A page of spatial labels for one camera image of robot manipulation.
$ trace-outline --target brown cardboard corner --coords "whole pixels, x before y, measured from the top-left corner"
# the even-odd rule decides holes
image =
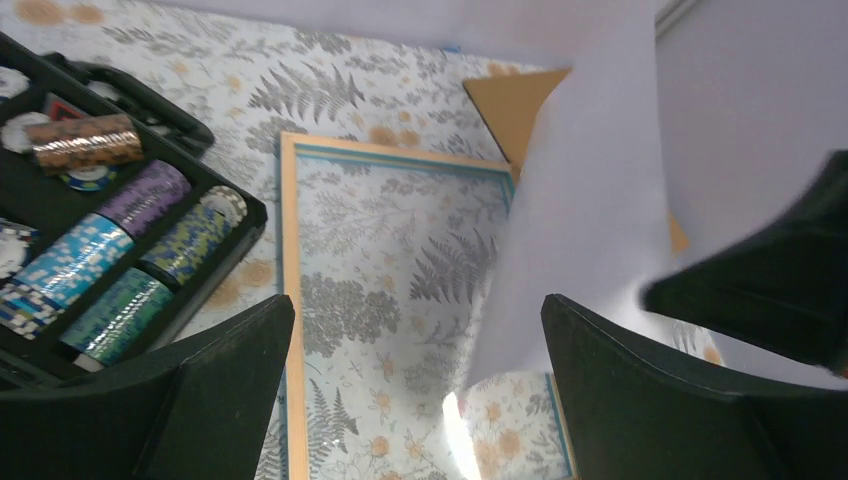
[[[520,177],[527,145],[536,125],[536,114],[571,69],[465,80],[462,85],[506,160],[513,166],[513,178]],[[669,214],[668,229],[672,252],[689,246],[689,239]]]

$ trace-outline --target black object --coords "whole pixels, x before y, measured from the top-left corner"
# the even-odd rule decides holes
[[[848,478],[848,392],[713,365],[562,295],[542,323],[579,478]]]
[[[30,86],[25,92],[0,104],[0,125],[19,114],[41,111],[48,93],[54,93],[92,116],[126,113],[85,88],[65,69],[54,65],[52,62],[61,63],[58,57],[50,58],[51,61],[45,60],[0,33],[0,65],[19,70],[30,79]],[[77,69],[77,74],[82,71],[81,68]],[[129,90],[137,91],[139,88],[120,74],[112,72],[107,76],[117,78],[116,82]],[[134,117],[133,124],[142,141],[145,161],[122,168],[118,177],[99,192],[72,190],[58,178],[44,176],[27,156],[0,149],[0,216],[41,231],[41,237],[31,246],[32,256],[43,252],[84,215],[117,193],[152,159],[160,159],[175,166],[193,187],[182,202],[160,218],[144,236],[136,239],[133,249],[35,340],[26,340],[9,329],[0,328],[0,390],[21,386],[51,388],[71,378],[87,375],[88,372],[72,363],[77,352],[64,347],[58,341],[59,337],[212,186],[227,185],[238,191],[247,202],[247,216],[195,275],[179,291],[174,292],[174,298],[123,353],[119,362],[165,345],[173,339],[264,230],[267,213],[262,202],[195,161],[195,157],[189,153],[202,151],[202,147],[212,141],[211,134],[202,133],[205,127],[197,128],[196,123],[199,122],[184,112],[180,115],[178,109],[174,111],[176,107],[170,102],[166,105],[146,93],[140,97],[145,98],[142,105],[157,105],[143,108],[156,110],[160,116],[167,117],[166,123],[187,125],[186,129],[194,128],[194,132],[201,134],[195,138],[195,147],[189,147],[181,143],[178,137],[160,136]]]
[[[760,232],[651,285],[644,307],[799,362],[848,365],[848,151]]]
[[[43,57],[83,85],[91,82],[110,85],[121,98],[105,99],[107,102],[154,131],[164,128],[167,131],[161,136],[192,156],[200,157],[215,143],[209,127],[123,70],[109,65],[70,61],[56,52]]]
[[[0,476],[253,479],[293,324],[274,296],[60,388],[0,393]]]

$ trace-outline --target poker chip tray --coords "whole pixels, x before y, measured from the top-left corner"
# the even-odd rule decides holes
[[[71,71],[67,63],[63,67],[55,56],[39,57],[2,32],[0,65],[22,72],[30,81],[26,91],[0,104],[0,125],[25,112],[40,112],[49,93],[72,103],[90,116],[119,113],[132,116],[81,84],[78,81],[79,75],[72,75],[79,74],[79,69]],[[151,95],[155,94],[152,91],[142,92],[142,96],[149,98]],[[164,102],[163,105],[173,107],[170,102]],[[191,116],[178,111],[181,115],[178,123],[202,126],[196,120],[192,124],[189,121],[194,120]],[[167,108],[161,108],[158,112],[177,115],[173,111],[169,113]],[[135,266],[139,258],[210,188],[224,185],[236,190],[247,204],[247,215],[195,274],[174,291],[173,298],[124,351],[118,363],[170,342],[256,243],[264,230],[267,213],[262,202],[195,161],[195,157],[190,153],[190,150],[194,150],[195,154],[201,153],[203,142],[211,144],[212,137],[208,129],[203,127],[198,130],[201,132],[201,148],[198,148],[197,142],[194,143],[194,148],[188,148],[172,136],[160,136],[138,118],[133,117],[132,120],[141,139],[145,160],[126,164],[118,177],[98,192],[73,190],[57,176],[45,176],[32,162],[31,155],[20,155],[0,149],[0,216],[41,232],[38,240],[30,246],[29,258],[45,251],[81,218],[120,191],[152,160],[162,160],[177,168],[192,185],[188,195],[157,220],[146,233],[136,238],[132,249],[35,339],[27,340],[7,328],[0,328],[0,390],[20,386],[49,388],[87,375],[86,370],[72,363],[75,352],[65,348],[67,346],[58,341],[59,337],[110,285]]]

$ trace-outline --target blurry black object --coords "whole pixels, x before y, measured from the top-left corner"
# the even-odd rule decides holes
[[[121,98],[107,98],[106,101],[160,133],[163,138],[192,156],[200,157],[215,143],[215,136],[203,122],[123,70],[97,63],[70,61],[56,52],[43,57],[83,85],[91,82],[108,84]]]
[[[293,323],[274,296],[58,388],[0,394],[0,477],[253,479]]]
[[[645,292],[644,308],[799,362],[848,364],[848,151],[760,232]]]
[[[848,392],[713,365],[561,295],[542,323],[582,480],[848,478]]]

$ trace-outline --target floral pattern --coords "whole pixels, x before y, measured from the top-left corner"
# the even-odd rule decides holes
[[[0,30],[37,53],[136,76],[206,123],[216,143],[200,161],[268,208],[260,241],[181,337],[279,291],[280,130],[503,161],[461,81],[536,70],[128,0],[0,2]],[[505,218],[501,192],[468,178],[318,161],[298,182],[310,192],[303,254],[321,265],[304,269],[305,303],[313,318],[336,320],[307,320],[305,332],[313,479],[467,476],[445,444],[441,398],[460,383],[478,326],[474,305]],[[338,321],[340,300],[328,293],[356,305],[354,323]],[[687,335],[684,347],[708,342]],[[285,402],[281,386],[257,479],[288,471]],[[491,379],[457,408],[482,478],[568,473],[544,376]]]

